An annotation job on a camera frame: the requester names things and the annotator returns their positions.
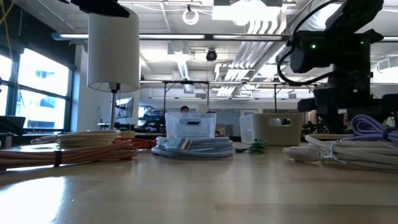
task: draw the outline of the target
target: cable tie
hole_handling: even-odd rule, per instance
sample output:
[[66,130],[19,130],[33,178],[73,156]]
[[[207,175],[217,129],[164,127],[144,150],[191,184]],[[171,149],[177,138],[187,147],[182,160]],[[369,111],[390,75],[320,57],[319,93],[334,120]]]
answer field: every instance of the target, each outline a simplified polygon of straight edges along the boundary
[[386,141],[392,142],[392,141],[388,138],[388,133],[390,133],[391,131],[395,131],[395,130],[397,130],[397,129],[398,129],[397,127],[386,128],[386,129],[383,131],[383,135],[382,135],[383,139],[386,140]]
[[62,163],[62,151],[61,150],[56,150],[55,152],[55,163],[54,167],[59,167]]
[[341,141],[341,140],[337,140],[337,141],[334,141],[334,142],[332,142],[332,143],[330,144],[329,156],[324,156],[324,157],[323,157],[324,159],[328,159],[328,160],[330,160],[330,161],[339,162],[339,163],[341,163],[341,164],[346,164],[346,162],[339,160],[338,157],[335,156],[335,154],[333,153],[333,147],[335,146],[336,143],[338,143],[338,142],[340,142],[340,141]]

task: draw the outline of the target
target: lamp stand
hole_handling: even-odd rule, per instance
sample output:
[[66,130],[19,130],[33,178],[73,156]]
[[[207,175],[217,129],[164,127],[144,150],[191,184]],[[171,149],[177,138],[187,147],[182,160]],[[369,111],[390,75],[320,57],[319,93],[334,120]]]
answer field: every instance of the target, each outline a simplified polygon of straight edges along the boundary
[[109,88],[111,89],[111,93],[112,93],[111,127],[109,129],[114,130],[114,120],[115,120],[114,109],[116,107],[116,95],[118,94],[118,90],[120,90],[120,84],[119,83],[110,83]]

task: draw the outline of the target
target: person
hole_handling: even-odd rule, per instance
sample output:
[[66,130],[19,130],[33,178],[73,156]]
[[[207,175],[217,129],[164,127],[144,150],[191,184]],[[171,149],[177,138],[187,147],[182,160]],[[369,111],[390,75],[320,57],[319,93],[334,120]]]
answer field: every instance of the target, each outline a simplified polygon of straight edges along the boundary
[[180,109],[181,113],[189,113],[189,107],[187,106],[182,106]]

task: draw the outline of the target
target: black frame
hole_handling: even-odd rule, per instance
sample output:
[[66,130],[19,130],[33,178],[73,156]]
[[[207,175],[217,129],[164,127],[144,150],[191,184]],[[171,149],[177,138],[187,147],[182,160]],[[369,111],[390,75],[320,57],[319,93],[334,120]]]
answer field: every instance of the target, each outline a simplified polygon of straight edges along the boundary
[[[9,54],[7,54],[3,51],[0,51],[0,55],[11,59]],[[16,115],[17,96],[18,96],[18,91],[19,91],[18,88],[16,88],[16,86],[17,86],[17,81],[18,81],[19,65],[20,65],[21,56],[18,53],[13,52],[12,57],[13,57],[13,61],[12,61],[10,79],[9,79],[9,81],[7,81],[7,80],[2,81],[2,85],[8,86],[7,103],[6,103],[6,115],[7,116],[15,116]],[[32,132],[32,131],[35,131],[35,132],[36,131],[69,132],[70,131],[70,121],[71,121],[71,116],[72,116],[73,77],[74,77],[75,71],[74,71],[74,69],[71,69],[71,68],[68,68],[68,69],[69,69],[68,91],[67,91],[66,96],[58,95],[56,93],[51,93],[51,92],[48,92],[45,90],[38,90],[38,89],[29,87],[29,86],[19,84],[20,90],[27,90],[27,91],[31,91],[34,93],[40,93],[40,94],[43,94],[46,96],[51,96],[54,98],[61,98],[61,99],[65,100],[65,117],[64,117],[64,122],[63,122],[63,129],[24,128],[25,131],[27,131],[27,132]]]

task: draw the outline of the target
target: table surface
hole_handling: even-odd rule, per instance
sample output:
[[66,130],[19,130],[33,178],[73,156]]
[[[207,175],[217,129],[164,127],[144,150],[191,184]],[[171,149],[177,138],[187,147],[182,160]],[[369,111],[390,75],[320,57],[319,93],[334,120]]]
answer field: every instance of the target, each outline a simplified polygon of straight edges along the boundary
[[0,173],[0,223],[397,223],[398,174],[289,162],[139,154]]

